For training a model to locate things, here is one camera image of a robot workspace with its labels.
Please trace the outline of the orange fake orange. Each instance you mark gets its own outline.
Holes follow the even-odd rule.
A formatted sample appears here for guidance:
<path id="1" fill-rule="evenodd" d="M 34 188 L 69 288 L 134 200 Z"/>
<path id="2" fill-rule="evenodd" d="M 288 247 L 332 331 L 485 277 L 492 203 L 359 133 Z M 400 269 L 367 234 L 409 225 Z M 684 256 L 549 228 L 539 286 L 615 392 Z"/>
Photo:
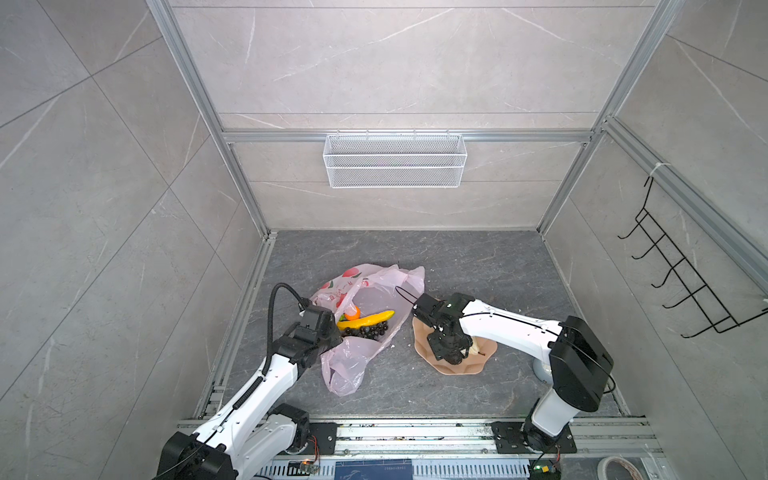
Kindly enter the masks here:
<path id="1" fill-rule="evenodd" d="M 347 321 L 355 321 L 358 320 L 361 316 L 360 309 L 354 305 L 350 304 L 345 310 L 344 310 L 344 317 Z"/>

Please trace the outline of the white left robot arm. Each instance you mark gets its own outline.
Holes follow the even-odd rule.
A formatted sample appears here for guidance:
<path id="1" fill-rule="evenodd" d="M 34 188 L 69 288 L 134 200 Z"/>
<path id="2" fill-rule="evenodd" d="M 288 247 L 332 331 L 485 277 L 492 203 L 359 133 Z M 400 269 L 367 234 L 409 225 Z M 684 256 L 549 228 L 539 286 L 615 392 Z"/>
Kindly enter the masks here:
<path id="1" fill-rule="evenodd" d="M 320 355 L 341 343 L 331 310 L 310 305 L 269 343 L 260 370 L 191 434 L 174 433 L 163 446 L 157 479 L 251 479 L 277 454 L 308 441 L 308 414 L 275 403 Z"/>

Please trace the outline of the yellow fake banana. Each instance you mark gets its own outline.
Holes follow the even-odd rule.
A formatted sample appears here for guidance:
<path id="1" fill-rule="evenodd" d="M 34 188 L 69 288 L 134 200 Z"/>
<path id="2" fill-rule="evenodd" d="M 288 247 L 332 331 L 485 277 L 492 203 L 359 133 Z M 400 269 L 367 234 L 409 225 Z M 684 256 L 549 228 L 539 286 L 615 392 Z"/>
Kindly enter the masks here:
<path id="1" fill-rule="evenodd" d="M 360 330 L 364 327 L 374 327 L 376 325 L 388 322 L 394 315 L 394 310 L 386 310 L 380 313 L 351 320 L 344 317 L 337 323 L 337 327 L 340 331 L 346 331 L 347 329 Z"/>

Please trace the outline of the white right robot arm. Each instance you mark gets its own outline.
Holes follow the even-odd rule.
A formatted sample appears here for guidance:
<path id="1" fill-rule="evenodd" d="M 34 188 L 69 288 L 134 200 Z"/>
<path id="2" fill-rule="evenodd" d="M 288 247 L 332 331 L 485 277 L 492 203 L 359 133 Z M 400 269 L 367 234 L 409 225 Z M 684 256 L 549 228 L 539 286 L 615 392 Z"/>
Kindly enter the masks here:
<path id="1" fill-rule="evenodd" d="M 612 357 L 579 317 L 563 321 L 527 317 L 462 293 L 443 300 L 424 293 L 415 300 L 412 311 L 431 330 L 426 341 L 438 361 L 462 365 L 476 341 L 489 340 L 541 364 L 550 387 L 522 427 L 523 437 L 533 449 L 543 451 L 553 445 L 578 413 L 597 411 L 603 395 L 615 386 Z"/>

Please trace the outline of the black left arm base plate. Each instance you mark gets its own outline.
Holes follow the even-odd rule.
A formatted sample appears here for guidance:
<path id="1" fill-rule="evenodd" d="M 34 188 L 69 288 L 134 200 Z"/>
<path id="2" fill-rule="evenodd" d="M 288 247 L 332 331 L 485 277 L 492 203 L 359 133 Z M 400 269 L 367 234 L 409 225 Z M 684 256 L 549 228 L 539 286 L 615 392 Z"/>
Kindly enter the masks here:
<path id="1" fill-rule="evenodd" d="M 292 444 L 286 450 L 292 455 L 333 455 L 339 425 L 331 422 L 311 422 L 299 425 Z"/>

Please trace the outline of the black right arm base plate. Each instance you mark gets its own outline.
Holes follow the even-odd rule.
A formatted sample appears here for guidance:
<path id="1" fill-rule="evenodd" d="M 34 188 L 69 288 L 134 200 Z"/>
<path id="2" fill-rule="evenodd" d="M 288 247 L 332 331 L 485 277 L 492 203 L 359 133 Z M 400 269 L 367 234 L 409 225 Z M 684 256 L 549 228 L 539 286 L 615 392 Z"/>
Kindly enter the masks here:
<path id="1" fill-rule="evenodd" d="M 566 424 L 561 433 L 550 437 L 525 422 L 496 421 L 490 424 L 492 439 L 499 454 L 525 454 L 534 452 L 575 454 L 577 447 Z"/>

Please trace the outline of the pink plastic bag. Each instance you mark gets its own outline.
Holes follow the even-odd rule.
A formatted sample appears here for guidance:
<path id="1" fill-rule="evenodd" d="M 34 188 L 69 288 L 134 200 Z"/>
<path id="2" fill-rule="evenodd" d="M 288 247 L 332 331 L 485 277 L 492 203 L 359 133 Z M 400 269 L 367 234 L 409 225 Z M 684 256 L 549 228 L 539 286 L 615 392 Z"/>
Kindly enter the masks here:
<path id="1" fill-rule="evenodd" d="M 342 343 L 321 355 L 322 377 L 327 389 L 339 396 L 355 393 L 364 379 L 368 364 L 390 346 L 406 320 L 412 316 L 415 300 L 425 290 L 425 268 L 408 270 L 394 264 L 383 267 L 361 264 L 329 280 L 312 295 L 313 304 L 330 309 L 336 324 L 344 310 L 356 305 L 361 316 L 394 310 L 389 329 L 377 341 L 344 337 Z"/>

